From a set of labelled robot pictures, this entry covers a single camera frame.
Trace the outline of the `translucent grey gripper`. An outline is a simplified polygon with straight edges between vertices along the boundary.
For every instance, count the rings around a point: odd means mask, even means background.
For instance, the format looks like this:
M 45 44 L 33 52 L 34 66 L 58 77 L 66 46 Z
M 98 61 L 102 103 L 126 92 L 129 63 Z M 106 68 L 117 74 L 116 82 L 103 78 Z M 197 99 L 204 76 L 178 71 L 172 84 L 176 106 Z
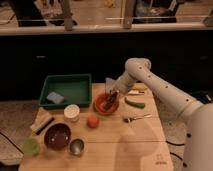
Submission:
M 115 80 L 112 78 L 105 79 L 105 92 L 109 93 L 109 96 L 106 99 L 104 109 L 109 110 L 114 102 L 117 100 L 118 92 L 115 88 Z

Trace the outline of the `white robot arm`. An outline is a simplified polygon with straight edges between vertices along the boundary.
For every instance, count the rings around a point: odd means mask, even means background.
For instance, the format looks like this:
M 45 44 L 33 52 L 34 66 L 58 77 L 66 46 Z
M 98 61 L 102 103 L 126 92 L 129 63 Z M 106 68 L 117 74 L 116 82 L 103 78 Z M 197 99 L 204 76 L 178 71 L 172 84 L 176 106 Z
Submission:
M 213 103 L 204 104 L 156 76 L 147 58 L 130 58 L 104 103 L 108 109 L 137 81 L 143 82 L 186 125 L 182 171 L 213 171 Z

